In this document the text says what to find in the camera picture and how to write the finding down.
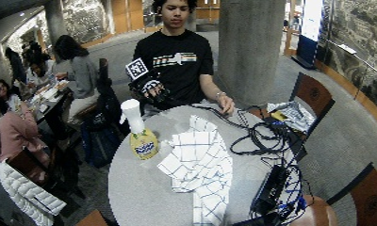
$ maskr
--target white checkered napkin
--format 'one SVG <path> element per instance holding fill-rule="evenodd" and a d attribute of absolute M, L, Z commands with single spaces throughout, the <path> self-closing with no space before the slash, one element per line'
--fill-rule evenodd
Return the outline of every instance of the white checkered napkin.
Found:
<path fill-rule="evenodd" d="M 229 202 L 233 161 L 210 122 L 190 116 L 189 130 L 173 135 L 172 153 L 158 164 L 174 192 L 193 192 L 193 224 L 218 225 Z"/>

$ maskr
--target wooden chair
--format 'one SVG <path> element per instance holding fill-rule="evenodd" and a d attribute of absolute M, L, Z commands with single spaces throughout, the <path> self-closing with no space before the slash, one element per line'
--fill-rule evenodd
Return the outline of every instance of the wooden chair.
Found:
<path fill-rule="evenodd" d="M 333 100 L 331 94 L 323 84 L 305 73 L 299 73 L 297 83 L 294 85 L 293 92 L 289 98 L 289 102 L 295 101 L 297 98 L 299 98 L 306 103 L 305 107 L 313 110 L 311 114 L 314 114 L 315 116 L 315 120 L 311 123 L 306 133 L 295 132 L 295 135 L 303 142 L 313 133 L 333 104 L 335 104 L 335 101 Z M 276 119 L 272 117 L 272 114 L 268 113 L 266 108 L 253 108 L 249 110 L 249 112 L 265 121 L 276 121 Z M 298 149 L 294 151 L 294 153 L 298 154 L 298 161 L 306 155 L 303 146 L 299 146 L 301 147 L 298 147 Z"/>
<path fill-rule="evenodd" d="M 107 226 L 100 211 L 93 210 L 89 215 L 76 224 L 76 226 Z"/>
<path fill-rule="evenodd" d="M 327 201 L 314 196 L 314 204 L 311 204 L 311 196 L 303 197 L 311 205 L 290 226 L 338 225 L 331 204 L 347 194 L 351 195 L 357 209 L 357 225 L 377 226 L 377 169 L 373 163 L 367 164 L 349 185 Z"/>
<path fill-rule="evenodd" d="M 85 199 L 84 194 L 79 190 L 77 186 L 67 186 L 64 181 L 60 179 L 61 166 L 64 158 L 60 157 L 61 151 L 56 148 L 51 151 L 51 162 L 49 166 L 45 167 L 37 158 L 33 156 L 27 147 L 23 148 L 21 152 L 14 156 L 8 161 L 8 165 L 17 170 L 27 178 L 32 171 L 44 171 L 45 178 L 43 181 L 35 182 L 37 186 L 43 187 L 47 191 L 53 190 L 56 187 L 64 190 L 68 194 L 75 193 L 79 197 Z"/>

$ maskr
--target woman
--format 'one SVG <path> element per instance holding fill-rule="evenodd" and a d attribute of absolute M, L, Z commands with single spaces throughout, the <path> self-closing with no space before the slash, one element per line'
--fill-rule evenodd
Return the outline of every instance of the woman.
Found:
<path fill-rule="evenodd" d="M 15 157 L 27 147 L 41 164 L 49 165 L 49 148 L 47 144 L 37 138 L 37 125 L 33 114 L 27 104 L 20 102 L 21 114 L 8 111 L 0 117 L 0 162 Z M 32 170 L 28 178 L 37 184 L 44 180 L 45 172 L 41 169 Z"/>
<path fill-rule="evenodd" d="M 63 35 L 59 37 L 55 51 L 60 59 L 71 60 L 73 70 L 72 72 L 56 74 L 56 79 L 67 78 L 69 80 L 68 87 L 75 97 L 63 112 L 61 119 L 79 131 L 81 121 L 76 119 L 76 114 L 91 106 L 100 96 L 97 91 L 99 70 L 91 61 L 88 50 L 80 46 L 71 36 Z"/>
<path fill-rule="evenodd" d="M 8 111 L 20 113 L 20 98 L 15 94 L 10 84 L 0 79 L 0 113 L 4 115 Z"/>
<path fill-rule="evenodd" d="M 11 61 L 12 78 L 27 83 L 27 75 L 23 66 L 23 61 L 20 55 L 8 47 L 4 53 L 6 57 Z"/>
<path fill-rule="evenodd" d="M 28 88 L 37 90 L 55 82 L 53 76 L 55 62 L 44 58 L 43 55 L 33 56 L 29 60 L 31 74 L 27 76 Z"/>

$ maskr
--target backpack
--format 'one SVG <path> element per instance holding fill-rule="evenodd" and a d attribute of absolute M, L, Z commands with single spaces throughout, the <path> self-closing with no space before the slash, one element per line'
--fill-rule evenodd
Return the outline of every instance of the backpack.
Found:
<path fill-rule="evenodd" d="M 80 126 L 84 160 L 91 166 L 101 168 L 112 162 L 121 140 L 112 124 L 97 131 L 88 130 L 87 125 L 84 122 Z"/>

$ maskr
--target seated student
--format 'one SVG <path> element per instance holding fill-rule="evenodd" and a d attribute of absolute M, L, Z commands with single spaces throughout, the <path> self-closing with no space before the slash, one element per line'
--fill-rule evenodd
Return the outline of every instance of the seated student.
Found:
<path fill-rule="evenodd" d="M 15 94 L 10 84 L 0 79 L 0 113 L 4 115 L 8 111 L 20 113 L 20 98 Z"/>
<path fill-rule="evenodd" d="M 232 115 L 234 102 L 213 83 L 213 59 L 209 41 L 185 29 L 189 14 L 196 9 L 196 0 L 153 0 L 152 11 L 161 15 L 164 28 L 139 41 L 133 59 L 140 58 L 147 68 L 158 74 L 160 84 L 141 90 L 144 117 L 177 105 L 190 105 L 206 100 L 217 102 L 220 113 Z M 168 103 L 152 102 L 162 89 L 169 91 Z"/>
<path fill-rule="evenodd" d="M 33 56 L 29 60 L 31 73 L 27 74 L 27 85 L 29 89 L 39 90 L 51 82 L 55 82 L 55 61 L 43 55 Z"/>
<path fill-rule="evenodd" d="M 97 91 L 99 70 L 89 58 L 88 50 L 80 46 L 71 36 L 59 37 L 55 51 L 60 59 L 71 61 L 73 70 L 56 74 L 56 79 L 67 78 L 69 80 L 68 88 L 72 90 L 75 98 L 63 112 L 61 119 L 79 131 L 81 121 L 76 118 L 76 114 L 96 103 L 100 97 Z"/>
<path fill-rule="evenodd" d="M 20 102 L 20 112 L 21 115 L 8 111 L 0 117 L 0 162 L 16 156 L 25 146 L 41 164 L 48 167 L 49 148 L 39 139 L 33 114 L 24 102 Z M 39 183 L 44 180 L 44 171 L 37 169 L 27 176 Z"/>

